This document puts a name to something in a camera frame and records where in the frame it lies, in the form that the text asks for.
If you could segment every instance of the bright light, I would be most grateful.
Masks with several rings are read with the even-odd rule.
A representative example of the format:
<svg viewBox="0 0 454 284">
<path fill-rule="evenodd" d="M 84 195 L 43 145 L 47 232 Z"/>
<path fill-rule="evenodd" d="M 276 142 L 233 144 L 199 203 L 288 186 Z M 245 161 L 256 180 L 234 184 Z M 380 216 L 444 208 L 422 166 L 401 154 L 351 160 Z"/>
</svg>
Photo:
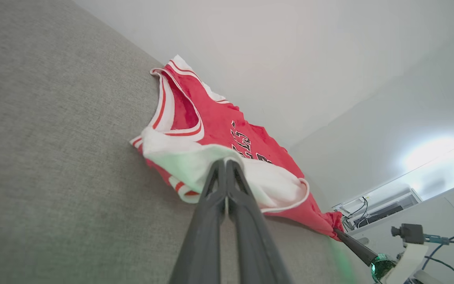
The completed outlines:
<svg viewBox="0 0 454 284">
<path fill-rule="evenodd" d="M 406 159 L 408 170 L 414 170 L 454 149 L 454 139 L 441 138 L 418 147 Z"/>
</svg>

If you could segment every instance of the gray fabric surface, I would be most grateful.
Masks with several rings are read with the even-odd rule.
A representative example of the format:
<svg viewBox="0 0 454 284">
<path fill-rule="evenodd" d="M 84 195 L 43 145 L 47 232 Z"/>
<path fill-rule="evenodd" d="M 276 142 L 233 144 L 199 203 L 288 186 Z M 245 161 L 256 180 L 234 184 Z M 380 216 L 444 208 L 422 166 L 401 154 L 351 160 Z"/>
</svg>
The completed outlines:
<svg viewBox="0 0 454 284">
<path fill-rule="evenodd" d="M 167 281 L 194 206 L 128 144 L 158 66 L 72 2 L 0 0 L 0 283 Z M 268 224 L 297 283 L 344 282 L 337 243 Z M 235 283 L 233 225 L 221 232 Z"/>
</svg>

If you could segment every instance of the white wall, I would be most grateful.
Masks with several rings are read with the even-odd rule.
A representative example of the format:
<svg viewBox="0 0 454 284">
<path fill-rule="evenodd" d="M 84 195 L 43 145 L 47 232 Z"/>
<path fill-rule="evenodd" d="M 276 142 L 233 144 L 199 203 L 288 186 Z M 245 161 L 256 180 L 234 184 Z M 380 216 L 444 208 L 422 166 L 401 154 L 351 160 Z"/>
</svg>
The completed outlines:
<svg viewBox="0 0 454 284">
<path fill-rule="evenodd" d="M 391 227 L 399 228 L 402 223 L 420 224 L 425 234 L 441 237 L 454 236 L 454 189 L 436 196 L 409 209 L 397 212 L 373 224 L 366 225 L 350 233 L 355 239 L 367 237 L 367 247 L 377 253 L 387 253 L 396 257 L 404 251 L 400 237 L 391 236 Z M 429 244 L 429 255 L 438 244 Z M 454 244 L 443 246 L 434 255 L 454 267 Z M 442 264 L 430 261 L 425 271 L 443 283 L 454 283 L 454 273 Z"/>
<path fill-rule="evenodd" d="M 180 54 L 284 147 L 454 37 L 454 0 L 74 0 L 162 63 Z"/>
<path fill-rule="evenodd" d="M 408 155 L 441 138 L 454 144 L 454 39 L 288 151 L 336 205 L 407 173 Z"/>
</svg>

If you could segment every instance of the basketball jersey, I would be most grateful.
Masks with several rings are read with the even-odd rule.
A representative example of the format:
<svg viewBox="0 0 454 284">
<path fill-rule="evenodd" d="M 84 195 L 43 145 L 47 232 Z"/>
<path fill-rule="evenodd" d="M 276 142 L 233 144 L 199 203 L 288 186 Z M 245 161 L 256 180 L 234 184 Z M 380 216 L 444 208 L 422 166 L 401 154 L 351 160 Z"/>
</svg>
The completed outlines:
<svg viewBox="0 0 454 284">
<path fill-rule="evenodd" d="M 180 56 L 150 73 L 159 77 L 157 110 L 131 144 L 183 201 L 197 203 L 213 162 L 232 159 L 264 214 L 290 218 L 337 239 L 333 227 L 342 229 L 342 214 L 320 212 L 304 174 L 265 128 L 249 124 Z"/>
</svg>

